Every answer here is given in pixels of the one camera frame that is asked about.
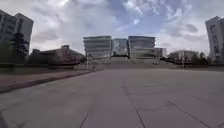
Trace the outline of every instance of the white building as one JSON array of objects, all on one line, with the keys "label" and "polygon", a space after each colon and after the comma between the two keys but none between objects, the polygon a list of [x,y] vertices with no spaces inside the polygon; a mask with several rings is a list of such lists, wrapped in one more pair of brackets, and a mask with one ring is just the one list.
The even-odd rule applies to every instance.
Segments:
[{"label": "white building", "polygon": [[167,57],[167,50],[166,48],[155,48],[155,56],[156,57]]},{"label": "white building", "polygon": [[128,55],[128,40],[125,38],[113,39],[113,52],[118,55]]},{"label": "white building", "polygon": [[191,62],[194,56],[199,57],[199,53],[191,50],[178,50],[169,54],[169,58],[174,61],[181,61],[182,58],[185,58],[186,62]]},{"label": "white building", "polygon": [[33,29],[33,20],[21,13],[12,16],[0,10],[0,42],[11,41],[15,33],[23,34],[23,39],[29,44]]},{"label": "white building", "polygon": [[155,37],[129,36],[128,42],[131,58],[155,57]]},{"label": "white building", "polygon": [[92,59],[110,59],[112,52],[111,36],[84,37],[85,52]]},{"label": "white building", "polygon": [[224,63],[224,19],[216,16],[206,21],[205,24],[211,60],[213,63]]}]

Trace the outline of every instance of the white cloud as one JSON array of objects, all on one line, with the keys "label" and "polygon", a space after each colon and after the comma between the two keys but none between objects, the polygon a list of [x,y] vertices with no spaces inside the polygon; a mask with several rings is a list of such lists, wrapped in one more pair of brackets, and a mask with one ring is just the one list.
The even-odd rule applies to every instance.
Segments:
[{"label": "white cloud", "polygon": [[160,14],[160,6],[165,3],[165,0],[127,0],[123,3],[125,8],[131,13],[138,13],[141,17],[144,13],[152,12],[155,15]]},{"label": "white cloud", "polygon": [[139,24],[139,22],[140,22],[139,19],[134,19],[133,24],[134,24],[134,25],[137,25],[137,24]]}]

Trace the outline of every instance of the paved ground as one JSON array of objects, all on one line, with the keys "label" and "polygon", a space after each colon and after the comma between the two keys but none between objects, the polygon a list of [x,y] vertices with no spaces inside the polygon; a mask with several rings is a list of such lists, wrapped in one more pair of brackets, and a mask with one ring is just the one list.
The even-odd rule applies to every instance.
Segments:
[{"label": "paved ground", "polygon": [[88,72],[87,70],[80,71],[64,71],[56,73],[44,73],[44,74],[35,74],[35,75],[3,75],[0,74],[0,86],[6,86],[15,83],[24,83],[27,81],[41,80],[52,77],[61,77],[68,75],[76,75],[80,73]]},{"label": "paved ground", "polygon": [[224,128],[224,73],[104,70],[0,95],[0,128]]}]

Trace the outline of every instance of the building facade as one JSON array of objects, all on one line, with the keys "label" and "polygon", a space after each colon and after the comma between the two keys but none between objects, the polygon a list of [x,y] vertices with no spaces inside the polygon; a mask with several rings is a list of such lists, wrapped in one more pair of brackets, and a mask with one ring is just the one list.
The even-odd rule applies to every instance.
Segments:
[{"label": "building facade", "polygon": [[224,19],[218,16],[205,22],[212,63],[224,64]]},{"label": "building facade", "polygon": [[33,23],[33,20],[21,13],[12,16],[0,10],[0,42],[11,41],[15,33],[21,33],[24,36],[24,41],[27,42],[25,47],[29,51]]},{"label": "building facade", "polygon": [[169,58],[171,58],[174,62],[181,62],[182,58],[184,58],[185,62],[190,63],[192,62],[192,58],[194,56],[199,57],[199,53],[190,50],[178,50],[169,54]]},{"label": "building facade", "polygon": [[129,36],[130,58],[155,57],[155,37]]},{"label": "building facade", "polygon": [[128,55],[128,40],[125,38],[113,39],[113,53],[118,55]]},{"label": "building facade", "polygon": [[112,55],[111,36],[84,37],[86,55],[91,59],[110,59]]},{"label": "building facade", "polygon": [[158,58],[167,57],[166,48],[155,48],[155,56]]},{"label": "building facade", "polygon": [[34,49],[29,60],[31,63],[40,64],[79,64],[85,60],[85,56],[64,45],[59,49],[48,51]]}]

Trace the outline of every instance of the glass facade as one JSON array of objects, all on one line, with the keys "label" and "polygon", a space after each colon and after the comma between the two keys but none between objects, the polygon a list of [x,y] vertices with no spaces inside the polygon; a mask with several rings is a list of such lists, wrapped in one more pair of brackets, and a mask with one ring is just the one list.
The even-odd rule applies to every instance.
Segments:
[{"label": "glass facade", "polygon": [[92,59],[109,59],[111,42],[111,36],[84,37],[85,52]]},{"label": "glass facade", "polygon": [[155,57],[155,37],[129,36],[131,58]]},{"label": "glass facade", "polygon": [[128,55],[128,40],[127,39],[113,39],[113,53],[118,55]]}]

